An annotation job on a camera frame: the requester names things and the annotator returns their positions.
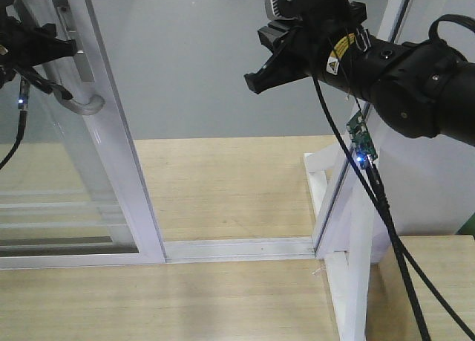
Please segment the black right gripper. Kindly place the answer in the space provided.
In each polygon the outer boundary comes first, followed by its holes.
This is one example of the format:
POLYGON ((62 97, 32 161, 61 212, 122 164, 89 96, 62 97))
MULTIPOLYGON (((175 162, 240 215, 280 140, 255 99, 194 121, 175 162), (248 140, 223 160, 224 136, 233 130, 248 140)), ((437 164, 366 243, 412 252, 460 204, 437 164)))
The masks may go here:
POLYGON ((270 20, 258 38, 272 55, 255 73, 245 74, 248 88, 259 94, 313 73, 323 74, 328 57, 347 34, 364 30, 366 4, 349 0, 307 0, 297 18, 270 20))

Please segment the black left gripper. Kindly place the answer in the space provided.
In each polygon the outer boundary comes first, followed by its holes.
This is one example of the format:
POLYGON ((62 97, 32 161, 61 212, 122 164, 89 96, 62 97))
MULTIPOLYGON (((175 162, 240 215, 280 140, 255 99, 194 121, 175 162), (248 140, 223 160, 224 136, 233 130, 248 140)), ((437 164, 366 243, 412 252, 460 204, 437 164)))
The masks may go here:
POLYGON ((42 77, 34 67, 75 56, 76 41, 58 39, 53 23, 28 27, 15 17, 8 16, 7 7, 14 1, 1 0, 1 84, 19 74, 37 88, 61 88, 60 84, 42 77))

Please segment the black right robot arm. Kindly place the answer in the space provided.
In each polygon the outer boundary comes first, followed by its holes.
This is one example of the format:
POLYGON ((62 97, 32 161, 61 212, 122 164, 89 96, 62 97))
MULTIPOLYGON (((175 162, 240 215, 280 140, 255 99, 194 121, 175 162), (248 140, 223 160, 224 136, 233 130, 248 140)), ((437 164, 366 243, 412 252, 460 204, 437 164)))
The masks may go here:
POLYGON ((265 10, 258 37, 271 56, 245 75, 251 91, 315 77, 369 102, 405 137, 474 144, 474 64, 439 36, 437 23, 425 41, 396 44, 363 26, 362 2, 266 0, 265 10))

